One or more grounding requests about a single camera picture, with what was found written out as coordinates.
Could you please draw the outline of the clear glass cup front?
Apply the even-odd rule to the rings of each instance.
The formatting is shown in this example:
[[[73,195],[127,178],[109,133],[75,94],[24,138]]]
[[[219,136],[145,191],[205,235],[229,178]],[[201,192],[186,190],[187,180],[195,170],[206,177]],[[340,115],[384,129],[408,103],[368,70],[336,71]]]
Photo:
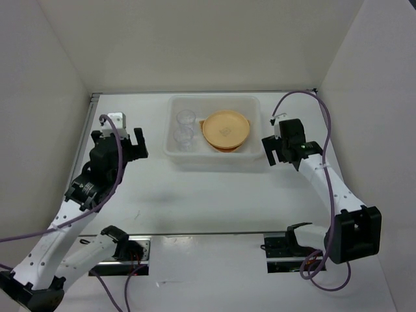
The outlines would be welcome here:
[[[194,132],[188,127],[178,127],[174,131],[174,140],[179,151],[190,151],[192,149],[192,140]]]

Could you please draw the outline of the clear glass cup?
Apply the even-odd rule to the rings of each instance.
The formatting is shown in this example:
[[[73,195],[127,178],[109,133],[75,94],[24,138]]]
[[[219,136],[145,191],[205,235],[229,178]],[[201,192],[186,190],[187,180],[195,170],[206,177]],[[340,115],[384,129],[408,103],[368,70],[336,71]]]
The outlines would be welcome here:
[[[174,140],[179,151],[190,151],[192,149],[192,140],[194,132],[188,127],[178,127],[174,131]]]
[[[196,114],[189,109],[181,110],[176,115],[176,121],[180,127],[185,127],[193,131],[196,122]]]

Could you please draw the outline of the translucent white plastic bin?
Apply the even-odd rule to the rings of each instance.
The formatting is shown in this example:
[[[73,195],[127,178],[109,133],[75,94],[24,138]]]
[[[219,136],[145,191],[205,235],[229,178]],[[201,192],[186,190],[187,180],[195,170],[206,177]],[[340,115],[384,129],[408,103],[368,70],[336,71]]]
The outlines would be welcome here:
[[[182,95],[168,100],[163,151],[180,166],[246,166],[264,155],[253,96]]]

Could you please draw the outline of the woven bamboo triangular tray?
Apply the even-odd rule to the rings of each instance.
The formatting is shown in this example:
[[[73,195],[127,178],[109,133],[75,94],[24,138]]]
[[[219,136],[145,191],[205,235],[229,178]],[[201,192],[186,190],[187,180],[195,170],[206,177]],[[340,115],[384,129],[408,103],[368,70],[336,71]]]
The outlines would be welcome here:
[[[200,120],[199,123],[199,127],[200,127],[200,131],[203,132],[203,124],[204,124],[205,120]],[[239,144],[238,146],[232,147],[232,148],[220,148],[218,146],[215,146],[213,144],[211,144],[205,137],[204,134],[202,134],[204,140],[208,143],[208,145],[210,145],[210,147],[212,147],[214,150],[221,152],[221,153],[233,153],[236,152],[237,150],[239,150],[246,141],[244,141],[243,143]]]

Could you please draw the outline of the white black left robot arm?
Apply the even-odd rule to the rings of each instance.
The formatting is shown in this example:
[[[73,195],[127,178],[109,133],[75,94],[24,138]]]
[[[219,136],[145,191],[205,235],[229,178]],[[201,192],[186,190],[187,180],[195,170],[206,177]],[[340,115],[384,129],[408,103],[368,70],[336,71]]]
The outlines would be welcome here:
[[[139,264],[144,248],[116,226],[107,226],[72,255],[68,251],[82,230],[96,217],[127,163],[148,157],[141,128],[136,144],[124,134],[93,131],[94,147],[81,173],[71,182],[50,232],[13,269],[1,271],[1,290],[28,311],[55,311],[65,292],[98,263],[110,258]]]

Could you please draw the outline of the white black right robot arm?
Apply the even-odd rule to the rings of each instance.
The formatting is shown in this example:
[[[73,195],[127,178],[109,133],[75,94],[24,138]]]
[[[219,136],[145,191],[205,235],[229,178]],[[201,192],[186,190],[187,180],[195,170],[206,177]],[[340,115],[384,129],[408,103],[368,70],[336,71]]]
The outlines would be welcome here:
[[[328,228],[310,222],[289,226],[285,233],[286,251],[291,255],[300,255],[308,248],[327,252],[335,264],[376,255],[380,251],[380,210],[366,206],[351,192],[329,164],[326,146],[306,140],[299,119],[275,117],[270,123],[274,134],[262,139],[269,164],[293,165],[330,212]]]

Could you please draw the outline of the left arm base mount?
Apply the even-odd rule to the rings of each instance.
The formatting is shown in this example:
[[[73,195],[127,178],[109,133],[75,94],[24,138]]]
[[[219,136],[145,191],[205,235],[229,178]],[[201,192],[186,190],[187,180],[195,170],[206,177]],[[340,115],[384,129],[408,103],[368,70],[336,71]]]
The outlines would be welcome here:
[[[93,271],[100,276],[147,276],[149,272],[151,237],[133,235],[123,255],[108,257],[99,262]]]

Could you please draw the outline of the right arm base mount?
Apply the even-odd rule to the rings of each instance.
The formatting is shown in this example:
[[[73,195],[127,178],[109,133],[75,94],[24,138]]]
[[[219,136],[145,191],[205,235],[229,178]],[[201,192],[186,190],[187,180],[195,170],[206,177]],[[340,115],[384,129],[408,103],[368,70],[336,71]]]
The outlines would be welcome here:
[[[304,259],[315,250],[310,247],[290,247],[284,231],[266,233],[260,245],[265,253],[269,274],[299,272]]]

